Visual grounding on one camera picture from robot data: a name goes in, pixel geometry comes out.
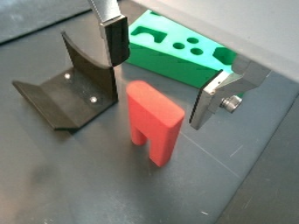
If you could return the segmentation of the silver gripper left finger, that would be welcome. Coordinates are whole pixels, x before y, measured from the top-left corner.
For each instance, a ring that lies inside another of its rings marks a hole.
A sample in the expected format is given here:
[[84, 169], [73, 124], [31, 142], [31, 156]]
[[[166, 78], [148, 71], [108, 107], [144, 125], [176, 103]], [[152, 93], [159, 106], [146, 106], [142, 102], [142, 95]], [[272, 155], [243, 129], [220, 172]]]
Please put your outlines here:
[[88, 3], [97, 17], [109, 64], [115, 67], [129, 57], [127, 17], [120, 12], [117, 0], [88, 0]]

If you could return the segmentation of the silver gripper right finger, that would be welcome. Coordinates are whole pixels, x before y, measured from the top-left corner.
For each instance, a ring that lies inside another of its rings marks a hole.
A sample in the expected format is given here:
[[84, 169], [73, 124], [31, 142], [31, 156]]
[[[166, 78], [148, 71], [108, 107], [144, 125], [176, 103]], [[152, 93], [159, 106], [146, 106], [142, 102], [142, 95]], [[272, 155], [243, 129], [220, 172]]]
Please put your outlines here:
[[198, 93], [190, 124], [198, 130], [224, 108], [232, 113], [242, 103], [239, 94], [256, 88], [263, 83], [271, 69], [247, 57], [238, 55], [232, 63], [232, 73], [219, 70]]

